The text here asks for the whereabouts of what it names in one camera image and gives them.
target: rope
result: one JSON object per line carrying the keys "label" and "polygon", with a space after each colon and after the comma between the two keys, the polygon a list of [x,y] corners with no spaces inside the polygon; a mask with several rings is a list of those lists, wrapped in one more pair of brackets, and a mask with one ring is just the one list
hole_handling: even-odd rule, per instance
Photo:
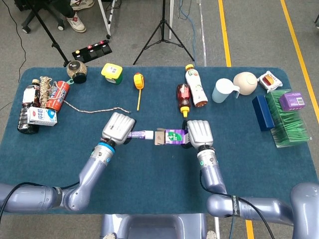
{"label": "rope", "polygon": [[[41,108],[45,108],[46,107],[46,103],[48,102],[48,100],[57,100],[59,98],[51,98],[50,97],[50,93],[51,93],[51,88],[52,86],[50,85],[50,81],[52,80],[52,78],[47,77],[47,76],[41,76],[40,77],[41,82],[40,82],[40,102],[41,102]],[[56,84],[56,81],[53,82],[54,86],[57,87],[60,91],[61,88],[58,87],[58,85]],[[78,112],[82,112],[82,113],[88,113],[88,114],[93,114],[93,113],[100,113],[100,112],[108,112],[108,111],[115,111],[115,110],[121,110],[124,111],[125,113],[130,114],[130,111],[127,111],[121,107],[114,107],[111,109],[106,109],[106,110],[99,110],[99,111],[83,111],[83,110],[79,110],[78,108],[74,107],[73,105],[71,105],[70,103],[68,103],[66,100],[63,100],[69,107],[73,108],[74,110],[78,111]]]}
{"label": "rope", "polygon": [[50,81],[52,78],[47,76],[40,76],[40,103],[41,108],[46,108],[46,103],[48,102],[50,93],[51,93],[51,85]]}
{"label": "rope", "polygon": [[108,111],[115,111],[115,110],[121,110],[121,111],[124,111],[128,114],[130,114],[131,112],[130,111],[127,111],[121,107],[114,107],[114,108],[111,108],[111,109],[107,109],[107,110],[99,110],[99,111],[83,111],[83,110],[79,110],[77,108],[75,108],[73,105],[71,105],[70,103],[68,103],[66,100],[64,100],[64,102],[71,108],[73,108],[74,110],[78,111],[78,112],[82,112],[82,113],[88,113],[88,114],[93,114],[93,113],[99,113],[99,112],[108,112]]}

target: toothpaste box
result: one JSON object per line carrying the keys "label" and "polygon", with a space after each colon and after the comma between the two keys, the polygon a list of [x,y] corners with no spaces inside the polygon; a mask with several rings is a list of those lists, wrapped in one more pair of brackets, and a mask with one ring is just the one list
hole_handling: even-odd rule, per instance
{"label": "toothpaste box", "polygon": [[57,123],[54,110],[30,107],[27,115],[29,124],[54,126]]}
{"label": "toothpaste box", "polygon": [[300,92],[287,92],[279,98],[283,111],[298,111],[306,106]]}
{"label": "toothpaste box", "polygon": [[187,143],[189,143],[189,137],[185,129],[158,128],[158,131],[155,132],[155,145]]}

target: measuring cup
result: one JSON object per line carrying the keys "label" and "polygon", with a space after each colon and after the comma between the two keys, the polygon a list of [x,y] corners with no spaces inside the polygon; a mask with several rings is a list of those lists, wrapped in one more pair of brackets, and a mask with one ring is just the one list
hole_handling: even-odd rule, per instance
{"label": "measuring cup", "polygon": [[239,96],[239,87],[235,86],[231,80],[226,78],[219,79],[216,82],[213,94],[211,95],[213,101],[216,103],[222,103],[230,93],[237,91],[236,98]]}

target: brown bottle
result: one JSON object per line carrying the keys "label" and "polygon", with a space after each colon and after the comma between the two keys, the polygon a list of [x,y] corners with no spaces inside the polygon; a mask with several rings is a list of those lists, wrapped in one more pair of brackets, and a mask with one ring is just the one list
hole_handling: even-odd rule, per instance
{"label": "brown bottle", "polygon": [[20,110],[20,116],[18,120],[17,130],[25,134],[38,133],[39,126],[35,124],[28,124],[27,112],[30,107],[40,107],[40,86],[39,80],[33,79],[32,85],[25,88],[22,100],[22,109]]}
{"label": "brown bottle", "polygon": [[180,84],[177,86],[176,96],[178,100],[178,108],[187,117],[190,108],[190,88],[188,84]]}

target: cardboard box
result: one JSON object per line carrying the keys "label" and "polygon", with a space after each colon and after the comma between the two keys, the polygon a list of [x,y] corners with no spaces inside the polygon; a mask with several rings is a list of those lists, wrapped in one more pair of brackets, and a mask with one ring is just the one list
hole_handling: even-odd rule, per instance
{"label": "cardboard box", "polygon": [[287,92],[279,98],[283,111],[298,111],[306,106],[301,92]]}
{"label": "cardboard box", "polygon": [[158,128],[155,132],[155,145],[187,144],[189,143],[188,131],[185,129]]}
{"label": "cardboard box", "polygon": [[30,107],[27,115],[29,124],[54,126],[57,123],[56,111],[54,110]]}
{"label": "cardboard box", "polygon": [[275,127],[265,96],[256,96],[253,100],[260,131],[268,131]]}

